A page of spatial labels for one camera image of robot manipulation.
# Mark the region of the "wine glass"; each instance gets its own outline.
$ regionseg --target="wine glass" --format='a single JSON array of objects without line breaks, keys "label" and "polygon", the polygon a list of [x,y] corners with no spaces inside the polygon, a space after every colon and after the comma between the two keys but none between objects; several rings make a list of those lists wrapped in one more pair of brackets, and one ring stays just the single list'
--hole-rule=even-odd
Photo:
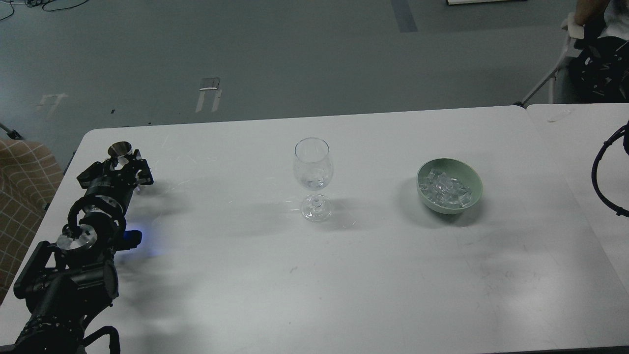
[{"label": "wine glass", "polygon": [[[305,138],[295,146],[295,161],[292,166],[297,181],[306,189],[318,191],[332,179],[330,147],[319,138]],[[301,214],[310,221],[323,221],[332,213],[332,202],[320,194],[308,195],[301,204]]]}]

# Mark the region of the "aluminum disc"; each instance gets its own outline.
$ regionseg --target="aluminum disc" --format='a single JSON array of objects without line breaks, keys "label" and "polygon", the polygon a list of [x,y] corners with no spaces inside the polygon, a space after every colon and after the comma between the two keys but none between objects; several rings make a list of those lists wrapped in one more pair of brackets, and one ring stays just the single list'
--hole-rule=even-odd
[{"label": "aluminum disc", "polygon": [[78,238],[68,237],[62,234],[57,239],[57,247],[63,252],[78,252],[91,248],[98,239],[96,231],[90,225],[81,224],[79,227],[82,233]]}]

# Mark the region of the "black bag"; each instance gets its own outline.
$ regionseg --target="black bag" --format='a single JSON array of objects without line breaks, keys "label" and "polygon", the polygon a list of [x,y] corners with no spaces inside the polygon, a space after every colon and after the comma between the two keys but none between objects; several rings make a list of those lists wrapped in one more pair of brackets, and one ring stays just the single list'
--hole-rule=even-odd
[{"label": "black bag", "polygon": [[570,61],[568,72],[584,103],[629,102],[629,41],[591,40]]}]

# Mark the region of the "glass base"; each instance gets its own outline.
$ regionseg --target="glass base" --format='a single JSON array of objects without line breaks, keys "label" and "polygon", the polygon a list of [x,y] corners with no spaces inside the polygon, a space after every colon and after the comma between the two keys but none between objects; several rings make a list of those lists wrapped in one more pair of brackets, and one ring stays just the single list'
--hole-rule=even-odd
[{"label": "glass base", "polygon": [[331,214],[332,202],[324,195],[309,195],[301,204],[301,215],[309,221],[324,221]]}]

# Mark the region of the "gray floor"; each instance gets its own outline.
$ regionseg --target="gray floor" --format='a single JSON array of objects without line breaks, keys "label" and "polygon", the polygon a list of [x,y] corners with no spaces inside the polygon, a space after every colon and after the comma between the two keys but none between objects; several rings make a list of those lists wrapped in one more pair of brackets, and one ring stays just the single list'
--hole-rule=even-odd
[{"label": "gray floor", "polygon": [[[417,31],[402,33],[405,1],[17,5],[0,22],[0,122],[65,166],[94,128],[508,105],[554,64],[575,6],[408,0]],[[203,77],[221,79],[214,112],[214,93],[195,112]]]}]

